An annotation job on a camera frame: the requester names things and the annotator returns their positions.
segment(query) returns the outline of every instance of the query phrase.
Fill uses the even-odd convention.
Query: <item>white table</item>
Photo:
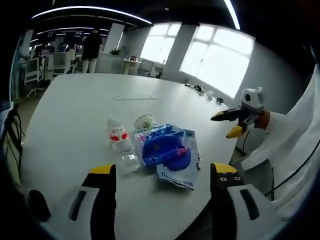
[[[123,59],[123,74],[124,75],[128,75],[130,73],[130,69],[135,67],[136,64],[140,64],[141,62],[140,61],[132,61],[130,59]]]
[[[114,100],[113,96],[150,94],[157,99]],[[116,163],[107,147],[107,118],[130,132],[134,121],[151,114],[157,124],[195,131],[202,161],[195,190],[156,180],[154,174],[127,176],[117,168],[117,240],[174,240],[209,202],[210,163],[227,164],[236,139],[226,139],[235,122],[213,122],[221,110],[183,84],[122,74],[58,76],[44,93],[28,126],[23,147],[22,182],[38,189],[52,207],[82,184],[96,166]]]

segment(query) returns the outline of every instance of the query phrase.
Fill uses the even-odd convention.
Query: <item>plastic water bottle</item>
[[[109,139],[112,149],[121,156],[120,165],[124,173],[130,173],[140,167],[135,147],[125,128],[114,118],[107,120]]]

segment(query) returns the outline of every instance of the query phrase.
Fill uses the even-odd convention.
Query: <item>window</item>
[[[181,23],[154,25],[144,43],[141,58],[165,64],[179,32]]]
[[[254,38],[227,28],[201,24],[180,71],[233,99],[246,74]]]

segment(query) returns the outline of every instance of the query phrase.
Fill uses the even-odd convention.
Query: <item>ceiling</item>
[[[66,6],[110,8],[156,23],[213,24],[234,29],[224,0],[54,0],[40,12]],[[285,58],[301,74],[312,70],[309,51],[311,26],[292,0],[231,0],[240,30]],[[150,26],[149,23],[116,12],[96,9],[66,9],[35,17],[30,22],[35,32],[69,27],[110,29],[113,22],[124,24],[125,31]]]

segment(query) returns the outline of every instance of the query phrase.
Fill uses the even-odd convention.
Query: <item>floor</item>
[[[37,92],[37,96],[31,95],[28,99],[23,99],[19,105],[18,112],[21,117],[21,125],[22,130],[24,133],[27,132],[28,125],[30,123],[30,120],[32,118],[32,115],[41,100],[41,97],[43,96],[43,92]],[[241,152],[235,148],[231,161],[234,161],[236,159],[242,158],[243,155]],[[181,236],[177,240],[210,240],[211,237],[211,214],[210,209],[206,209],[203,211],[201,216],[193,223],[192,226],[190,226],[190,229],[187,230],[187,234],[183,237]]]

